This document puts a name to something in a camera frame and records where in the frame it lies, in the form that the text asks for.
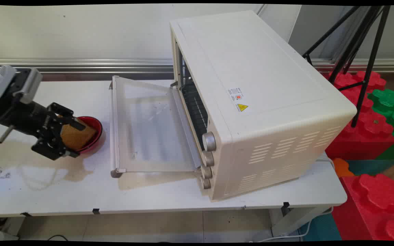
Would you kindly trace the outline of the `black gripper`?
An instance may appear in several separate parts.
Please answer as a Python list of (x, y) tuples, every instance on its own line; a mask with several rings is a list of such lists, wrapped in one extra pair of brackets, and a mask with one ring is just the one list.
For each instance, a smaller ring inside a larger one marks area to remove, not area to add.
[(63, 125), (70, 125), (78, 131), (86, 126), (78, 122), (73, 111), (57, 103), (44, 107), (36, 102), (19, 103), (7, 118), (7, 126), (16, 131), (35, 136), (37, 142), (31, 147), (34, 152), (51, 160), (62, 157), (76, 158), (79, 152), (66, 146), (61, 137)]

